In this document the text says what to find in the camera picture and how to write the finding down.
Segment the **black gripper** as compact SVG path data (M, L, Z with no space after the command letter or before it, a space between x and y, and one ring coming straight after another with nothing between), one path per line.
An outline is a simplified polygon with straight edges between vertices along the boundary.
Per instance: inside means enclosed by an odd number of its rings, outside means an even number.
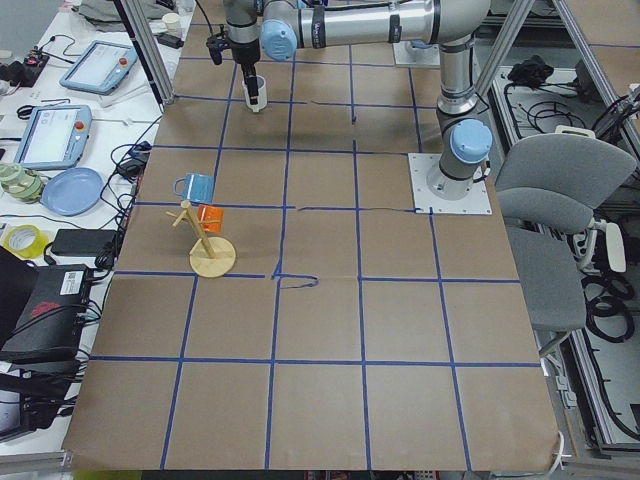
M257 29L229 29L227 41L233 59L243 67L246 99L250 106L257 106L259 99L258 76L255 64L260 60L260 43Z

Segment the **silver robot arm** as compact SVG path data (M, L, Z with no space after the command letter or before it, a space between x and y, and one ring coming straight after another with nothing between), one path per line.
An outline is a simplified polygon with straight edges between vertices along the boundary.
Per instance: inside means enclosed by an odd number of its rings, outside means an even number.
M485 154L455 143L453 122L469 117L479 96L473 79L473 34L488 14L487 1L381 1L342 6L303 1L226 1L225 23L207 40L212 61L230 50L240 65L252 104L258 101L256 64L262 55L292 58L297 50L421 40L439 50L438 120L446 178L473 177Z

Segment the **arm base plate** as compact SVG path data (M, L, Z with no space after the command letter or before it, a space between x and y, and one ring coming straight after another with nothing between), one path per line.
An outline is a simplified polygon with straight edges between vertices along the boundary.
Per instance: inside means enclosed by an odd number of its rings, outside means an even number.
M393 45L395 64L408 68L438 69L440 55L437 45L403 41Z
M453 180L441 172L440 157L426 153L408 155L414 210L435 215L491 215L482 167L478 165L469 179Z

